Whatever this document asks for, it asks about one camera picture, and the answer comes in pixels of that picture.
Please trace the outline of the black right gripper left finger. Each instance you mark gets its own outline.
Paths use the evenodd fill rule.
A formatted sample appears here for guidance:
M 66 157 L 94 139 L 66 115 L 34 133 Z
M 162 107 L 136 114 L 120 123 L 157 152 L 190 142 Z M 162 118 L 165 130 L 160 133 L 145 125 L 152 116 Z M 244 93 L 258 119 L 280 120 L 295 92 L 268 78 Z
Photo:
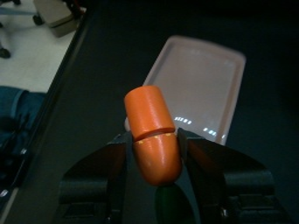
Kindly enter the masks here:
M 117 135 L 65 172 L 52 224 L 121 224 L 132 135 Z

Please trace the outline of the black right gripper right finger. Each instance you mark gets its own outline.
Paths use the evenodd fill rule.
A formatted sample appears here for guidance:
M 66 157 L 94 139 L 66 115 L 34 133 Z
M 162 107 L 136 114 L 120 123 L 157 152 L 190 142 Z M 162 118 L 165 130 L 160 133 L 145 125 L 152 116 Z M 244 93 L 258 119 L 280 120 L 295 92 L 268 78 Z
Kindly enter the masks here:
M 184 129 L 177 138 L 200 224 L 292 224 L 262 164 Z

